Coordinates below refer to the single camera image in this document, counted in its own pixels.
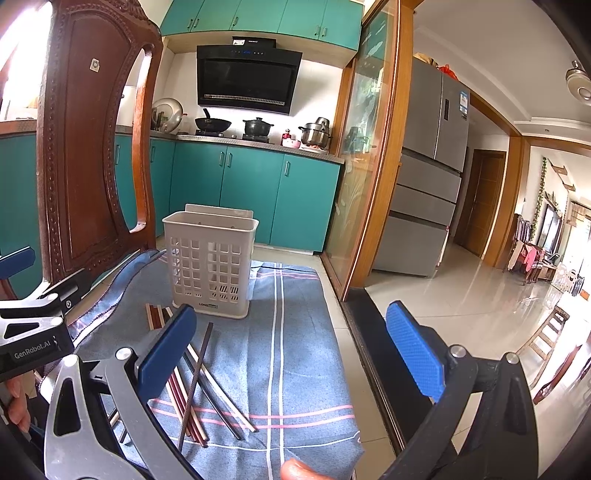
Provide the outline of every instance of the human hand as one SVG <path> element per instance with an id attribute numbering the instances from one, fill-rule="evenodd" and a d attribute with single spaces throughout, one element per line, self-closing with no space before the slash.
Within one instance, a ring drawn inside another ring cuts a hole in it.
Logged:
<path id="1" fill-rule="evenodd" d="M 8 406 L 8 417 L 10 421 L 24 432 L 29 431 L 31 426 L 31 415 L 27 409 L 27 396 L 22 386 L 22 375 L 6 380 L 6 388 L 13 396 Z"/>
<path id="2" fill-rule="evenodd" d="M 292 458 L 281 465 L 281 480 L 332 480 Z"/>

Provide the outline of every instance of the stainless steel pot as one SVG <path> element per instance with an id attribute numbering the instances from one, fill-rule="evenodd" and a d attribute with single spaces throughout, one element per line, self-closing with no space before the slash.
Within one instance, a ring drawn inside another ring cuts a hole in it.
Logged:
<path id="1" fill-rule="evenodd" d="M 299 127 L 301 130 L 301 142 L 306 147 L 320 147 L 323 150 L 329 145 L 330 134 L 312 128 Z"/>
<path id="2" fill-rule="evenodd" d="M 326 128 L 330 128 L 330 120 L 328 120 L 327 118 L 324 118 L 322 116 L 320 116 L 316 119 L 316 123 L 319 125 L 324 125 Z"/>
<path id="3" fill-rule="evenodd" d="M 330 129 L 326 125 L 322 124 L 305 124 L 305 126 L 299 128 L 300 130 L 303 130 L 305 128 L 307 130 L 318 130 L 319 132 L 330 132 Z"/>

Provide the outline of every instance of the human finger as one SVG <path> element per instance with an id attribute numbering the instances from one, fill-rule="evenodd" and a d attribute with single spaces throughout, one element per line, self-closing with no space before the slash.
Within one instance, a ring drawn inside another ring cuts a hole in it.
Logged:
<path id="1" fill-rule="evenodd" d="M 312 470 L 305 463 L 295 458 L 286 461 L 281 465 L 281 480 L 332 480 L 330 477 L 321 475 Z"/>
<path id="2" fill-rule="evenodd" d="M 8 406 L 8 417 L 15 425 L 19 425 L 27 414 L 27 396 L 25 395 L 22 386 L 19 390 L 18 397 L 13 398 Z"/>
<path id="3" fill-rule="evenodd" d="M 6 388 L 14 398 L 18 398 L 21 394 L 22 375 L 17 375 L 5 382 Z"/>

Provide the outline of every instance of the ceiling light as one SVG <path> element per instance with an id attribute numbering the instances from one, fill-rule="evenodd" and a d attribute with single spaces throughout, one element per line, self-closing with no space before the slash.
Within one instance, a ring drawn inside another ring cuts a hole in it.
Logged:
<path id="1" fill-rule="evenodd" d="M 582 104 L 591 106 L 591 80 L 577 60 L 573 61 L 573 68 L 566 72 L 566 85 L 573 97 Z"/>

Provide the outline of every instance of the blue gripper pad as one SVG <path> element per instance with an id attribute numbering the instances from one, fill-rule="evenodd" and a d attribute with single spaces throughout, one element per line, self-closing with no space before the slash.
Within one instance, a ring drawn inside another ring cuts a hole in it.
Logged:
<path id="1" fill-rule="evenodd" d="M 161 329 L 144 361 L 138 367 L 138 397 L 146 403 L 158 398 L 197 330 L 197 315 L 181 306 Z"/>
<path id="2" fill-rule="evenodd" d="M 35 251 L 31 247 L 0 257 L 0 280 L 9 279 L 26 268 L 32 267 L 33 263 L 35 263 Z"/>
<path id="3" fill-rule="evenodd" d="M 402 303 L 386 311 L 386 329 L 423 395 L 438 402 L 445 390 L 443 365 L 421 336 L 418 323 Z"/>

